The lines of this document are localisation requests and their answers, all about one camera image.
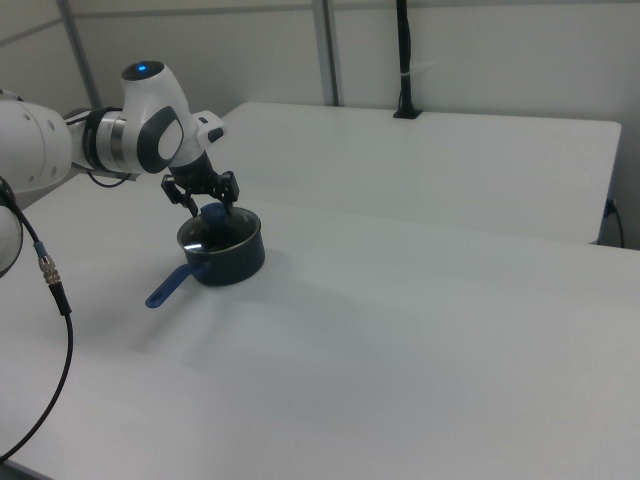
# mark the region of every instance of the white table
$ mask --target white table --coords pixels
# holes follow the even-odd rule
[[[212,148],[252,198],[590,243],[613,122],[246,103]]]
[[[157,310],[188,216],[159,186],[79,176],[29,207],[77,343],[15,462],[66,480],[637,478],[638,252],[240,204],[262,218],[262,270],[188,279]],[[65,331],[30,251],[0,305],[6,451]]]

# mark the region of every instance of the cable connector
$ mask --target cable connector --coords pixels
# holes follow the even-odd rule
[[[36,252],[38,252],[38,266],[40,267],[45,282],[49,285],[49,290],[56,301],[56,305],[58,305],[60,315],[65,316],[70,314],[71,306],[69,306],[69,300],[67,300],[67,295],[64,292],[60,274],[56,268],[56,262],[47,254],[47,250],[44,248],[42,242],[36,242],[34,248]]]
[[[60,281],[60,274],[58,273],[56,263],[53,261],[51,256],[45,255],[44,257],[39,257],[38,266],[40,267],[40,271],[42,272],[42,276],[44,277],[44,281],[47,282],[47,285],[53,285]]]

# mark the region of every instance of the black cable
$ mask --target black cable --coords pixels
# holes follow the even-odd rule
[[[2,457],[0,457],[0,465],[2,465],[5,461],[7,461],[14,453],[20,450],[25,443],[27,443],[31,437],[38,431],[40,426],[44,423],[44,421],[51,413],[54,405],[58,401],[58,397],[60,396],[60,392],[62,392],[62,387],[64,387],[64,383],[67,380],[67,375],[69,374],[69,367],[71,366],[71,357],[73,355],[73,325],[71,324],[71,316],[67,313],[65,316],[65,322],[67,324],[67,357],[64,361],[64,367],[62,369],[62,375],[60,376],[60,380],[58,381],[58,386],[56,387],[56,391],[51,397],[49,404],[45,411],[40,415],[40,418],[35,423],[35,425],[29,430],[29,432],[20,440],[16,445],[5,453]]]
[[[40,418],[38,418],[38,421],[35,423],[35,425],[31,427],[31,430],[29,430],[27,434],[22,437],[22,439],[18,443],[16,443],[13,448],[11,448],[7,453],[0,457],[0,465],[6,462],[18,450],[20,450],[24,446],[24,444],[27,443],[31,439],[31,437],[38,431],[38,429],[47,419],[49,413],[51,413],[51,410],[53,410],[53,407],[58,401],[58,397],[60,396],[65,381],[67,380],[69,367],[71,366],[71,357],[73,356],[73,325],[71,323],[70,315],[71,308],[69,307],[69,303],[67,302],[67,298],[64,294],[64,288],[62,287],[62,282],[60,281],[58,271],[55,269],[55,264],[53,263],[51,257],[47,255],[46,249],[44,248],[43,243],[38,238],[38,235],[36,234],[34,228],[31,226],[31,223],[24,216],[24,213],[22,213],[20,207],[18,207],[14,199],[11,197],[11,194],[9,194],[10,191],[11,190],[7,182],[2,177],[0,177],[0,196],[5,200],[5,203],[7,204],[9,210],[13,212],[13,214],[27,229],[29,235],[31,235],[34,247],[36,249],[36,252],[38,253],[38,261],[42,262],[40,264],[40,268],[45,275],[45,280],[47,280],[49,290],[51,290],[56,304],[58,305],[60,314],[65,318],[65,323],[67,325],[67,355],[64,361],[64,367],[62,368],[62,375],[60,375],[60,380],[58,381],[58,386],[56,387],[51,400],[49,400],[47,408],[45,408],[42,415],[40,415]]]
[[[620,248],[624,248],[624,231],[622,230],[622,220],[620,219],[620,214],[618,213],[618,209],[614,206],[611,211],[615,213],[616,219],[618,220],[618,228],[620,229]]]
[[[87,170],[87,175],[89,175],[89,178],[91,179],[91,181],[93,183],[95,183],[96,185],[100,185],[102,188],[116,188],[119,187],[120,185],[122,185],[124,182],[126,182],[127,180],[129,180],[131,178],[131,174],[127,173],[127,176],[124,177],[122,180],[120,180],[119,182],[116,183],[112,183],[110,185],[107,185],[106,183],[102,183],[100,181],[98,181],[96,179],[96,177],[93,176],[93,173],[91,173],[89,170]]]
[[[5,186],[8,185],[5,179],[2,177],[0,177],[0,185],[5,185]],[[29,235],[31,235],[31,238],[33,238],[33,242],[34,243],[39,242],[40,239],[38,238],[36,231],[31,226],[31,223],[29,223],[29,220],[27,220],[27,218],[24,216],[24,213],[22,213],[22,210],[18,208],[18,205],[16,205],[13,199],[9,196],[9,194],[3,188],[0,188],[0,196],[7,203],[9,210],[11,210],[11,212],[16,217],[18,217],[18,220],[20,221],[20,223],[24,225],[24,227],[27,229],[27,231],[29,232]]]

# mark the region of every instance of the dark blue saucepan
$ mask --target dark blue saucepan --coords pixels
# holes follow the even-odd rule
[[[188,263],[171,273],[145,305],[162,305],[189,275],[210,286],[231,285],[252,276],[264,263],[260,227],[258,216],[244,208],[231,207],[227,215],[221,203],[202,207],[200,215],[178,230],[178,244]]]

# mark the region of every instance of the white wall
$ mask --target white wall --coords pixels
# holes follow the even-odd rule
[[[0,11],[0,88],[61,115],[90,106],[55,0],[4,0]],[[53,188],[19,194],[18,203]]]
[[[392,6],[336,0],[346,106],[397,104]],[[418,7],[410,8],[409,22],[412,63],[434,62],[422,75],[412,75],[418,107],[621,123],[612,193],[627,243],[640,248],[640,4]],[[615,227],[611,217],[604,238],[613,245]]]
[[[140,60],[169,65],[194,111],[330,101],[311,0],[74,0],[71,7],[105,105],[122,104],[120,73]]]

